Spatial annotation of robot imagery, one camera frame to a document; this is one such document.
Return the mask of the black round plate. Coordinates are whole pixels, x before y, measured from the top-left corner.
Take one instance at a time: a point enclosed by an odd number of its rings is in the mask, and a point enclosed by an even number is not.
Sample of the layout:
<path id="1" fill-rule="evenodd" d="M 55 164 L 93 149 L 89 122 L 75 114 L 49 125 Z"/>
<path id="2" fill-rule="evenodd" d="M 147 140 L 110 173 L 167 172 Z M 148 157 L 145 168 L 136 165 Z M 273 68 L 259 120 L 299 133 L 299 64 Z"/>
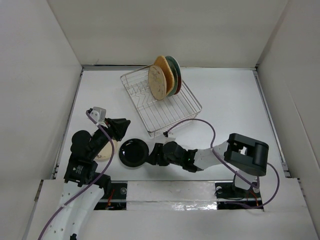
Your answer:
<path id="1" fill-rule="evenodd" d="M 149 156 L 149 147 L 143 140 L 132 138 L 120 146 L 118 156 L 125 166 L 137 168 L 146 162 Z"/>

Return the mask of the plain beige plate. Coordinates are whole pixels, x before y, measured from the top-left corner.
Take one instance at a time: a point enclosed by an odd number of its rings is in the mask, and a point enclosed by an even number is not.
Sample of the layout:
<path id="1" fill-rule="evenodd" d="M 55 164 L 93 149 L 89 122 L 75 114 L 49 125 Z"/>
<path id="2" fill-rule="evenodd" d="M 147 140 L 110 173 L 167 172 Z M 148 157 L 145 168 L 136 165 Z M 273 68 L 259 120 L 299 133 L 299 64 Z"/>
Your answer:
<path id="1" fill-rule="evenodd" d="M 108 142 L 103 149 L 98 153 L 94 160 L 98 163 L 106 162 L 110 159 L 112 155 L 112 145 L 111 142 Z"/>

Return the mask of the beige bird pattern plate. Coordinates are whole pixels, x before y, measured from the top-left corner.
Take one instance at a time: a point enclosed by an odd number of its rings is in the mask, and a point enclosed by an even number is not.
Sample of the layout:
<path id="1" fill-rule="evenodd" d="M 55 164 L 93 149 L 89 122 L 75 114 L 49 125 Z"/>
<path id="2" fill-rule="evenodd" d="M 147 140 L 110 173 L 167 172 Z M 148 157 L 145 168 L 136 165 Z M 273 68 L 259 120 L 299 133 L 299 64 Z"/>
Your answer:
<path id="1" fill-rule="evenodd" d="M 157 100 L 163 100 L 166 97 L 167 81 L 163 70 L 159 66 L 152 65 L 149 68 L 148 85 L 152 95 Z"/>

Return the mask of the light green flower plate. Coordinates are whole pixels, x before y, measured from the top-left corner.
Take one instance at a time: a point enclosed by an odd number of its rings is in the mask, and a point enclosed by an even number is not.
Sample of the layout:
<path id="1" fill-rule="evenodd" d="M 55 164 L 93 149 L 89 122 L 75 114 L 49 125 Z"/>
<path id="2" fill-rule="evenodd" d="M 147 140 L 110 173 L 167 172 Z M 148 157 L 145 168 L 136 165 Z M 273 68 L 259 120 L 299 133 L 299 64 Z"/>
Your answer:
<path id="1" fill-rule="evenodd" d="M 173 86 L 173 89 L 169 92 L 169 94 L 167 95 L 168 97 L 171 97 L 173 96 L 176 91 L 177 91 L 177 88 L 178 88 L 178 73 L 177 73 L 177 70 L 174 66 L 174 64 L 169 60 L 167 59 L 167 62 L 169 64 L 169 67 L 171 69 L 171 72 L 173 74 L 173 78 L 174 78 L 174 86 Z"/>

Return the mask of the square woven bamboo tray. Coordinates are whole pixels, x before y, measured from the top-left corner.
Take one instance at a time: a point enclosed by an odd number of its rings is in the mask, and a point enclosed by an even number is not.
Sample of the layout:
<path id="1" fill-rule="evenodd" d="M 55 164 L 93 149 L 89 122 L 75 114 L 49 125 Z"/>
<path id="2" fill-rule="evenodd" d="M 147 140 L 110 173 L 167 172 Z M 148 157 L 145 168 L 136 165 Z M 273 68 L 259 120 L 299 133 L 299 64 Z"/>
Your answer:
<path id="1" fill-rule="evenodd" d="M 169 62 L 163 55 L 159 55 L 155 59 L 154 65 L 160 67 L 164 73 L 166 79 L 166 96 L 169 96 L 175 86 L 175 78 L 170 68 Z"/>

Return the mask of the red and teal plate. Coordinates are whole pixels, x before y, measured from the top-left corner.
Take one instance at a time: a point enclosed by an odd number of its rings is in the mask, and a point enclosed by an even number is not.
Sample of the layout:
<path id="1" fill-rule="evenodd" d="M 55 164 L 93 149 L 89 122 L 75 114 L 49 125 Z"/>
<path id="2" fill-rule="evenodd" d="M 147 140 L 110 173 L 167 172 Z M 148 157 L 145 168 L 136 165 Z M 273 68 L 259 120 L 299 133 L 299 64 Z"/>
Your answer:
<path id="1" fill-rule="evenodd" d="M 175 67 L 175 69 L 177 71 L 178 86 L 177 86 L 177 90 L 176 90 L 176 92 L 174 94 L 174 95 L 177 95 L 179 93 L 179 91 L 181 90 L 181 86 L 182 86 L 181 68 L 180 68 L 180 65 L 179 65 L 178 61 L 173 56 L 167 55 L 167 56 L 165 56 L 165 58 L 166 58 L 166 60 L 170 60 L 174 64 L 174 67 Z"/>

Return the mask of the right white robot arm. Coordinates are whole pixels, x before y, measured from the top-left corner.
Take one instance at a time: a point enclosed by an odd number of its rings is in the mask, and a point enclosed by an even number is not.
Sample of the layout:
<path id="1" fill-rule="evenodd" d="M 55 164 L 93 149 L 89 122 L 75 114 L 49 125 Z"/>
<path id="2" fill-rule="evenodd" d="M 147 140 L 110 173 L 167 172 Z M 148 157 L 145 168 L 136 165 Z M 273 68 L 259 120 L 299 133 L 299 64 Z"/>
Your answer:
<path id="1" fill-rule="evenodd" d="M 226 141 L 206 149 L 185 149 L 174 137 L 159 137 L 148 143 L 153 147 L 146 162 L 153 166 L 176 165 L 190 173 L 224 165 L 234 173 L 231 191 L 242 197 L 250 189 L 260 188 L 260 178 L 267 174 L 268 144 L 231 133 Z"/>

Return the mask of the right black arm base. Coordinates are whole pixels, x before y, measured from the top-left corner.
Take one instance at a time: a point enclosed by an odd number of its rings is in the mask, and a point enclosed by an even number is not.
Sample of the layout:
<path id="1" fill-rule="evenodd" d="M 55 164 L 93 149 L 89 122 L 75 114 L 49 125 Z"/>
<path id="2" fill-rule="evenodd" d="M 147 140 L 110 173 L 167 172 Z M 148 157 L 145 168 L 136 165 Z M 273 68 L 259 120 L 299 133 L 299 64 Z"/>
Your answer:
<path id="1" fill-rule="evenodd" d="M 263 209 L 261 194 L 252 189 L 244 190 L 234 186 L 232 182 L 216 182 L 215 193 L 218 210 L 239 210 L 245 209 L 242 205 L 259 207 Z"/>

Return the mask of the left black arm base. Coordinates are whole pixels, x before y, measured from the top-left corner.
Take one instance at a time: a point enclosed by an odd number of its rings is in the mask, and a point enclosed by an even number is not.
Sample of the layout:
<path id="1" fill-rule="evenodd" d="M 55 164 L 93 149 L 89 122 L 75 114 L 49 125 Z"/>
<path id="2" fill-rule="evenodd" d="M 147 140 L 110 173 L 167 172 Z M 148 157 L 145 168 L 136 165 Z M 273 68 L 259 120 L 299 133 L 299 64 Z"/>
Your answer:
<path id="1" fill-rule="evenodd" d="M 94 207 L 94 210 L 122 211 L 127 209 L 127 181 L 112 181 L 110 190 Z"/>

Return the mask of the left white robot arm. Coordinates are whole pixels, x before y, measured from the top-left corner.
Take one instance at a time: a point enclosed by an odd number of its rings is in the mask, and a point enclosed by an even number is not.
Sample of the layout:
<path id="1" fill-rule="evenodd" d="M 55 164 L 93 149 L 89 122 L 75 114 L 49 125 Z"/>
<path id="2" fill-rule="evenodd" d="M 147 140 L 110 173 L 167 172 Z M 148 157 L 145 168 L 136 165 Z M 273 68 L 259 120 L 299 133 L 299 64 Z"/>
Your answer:
<path id="1" fill-rule="evenodd" d="M 59 206 L 41 230 L 40 240 L 78 240 L 99 200 L 113 193 L 105 172 L 116 153 L 114 142 L 123 139 L 131 122 L 126 118 L 90 120 L 97 127 L 93 134 L 79 130 L 72 136 Z M 97 172 L 95 158 L 107 144 L 110 157 L 102 172 Z"/>

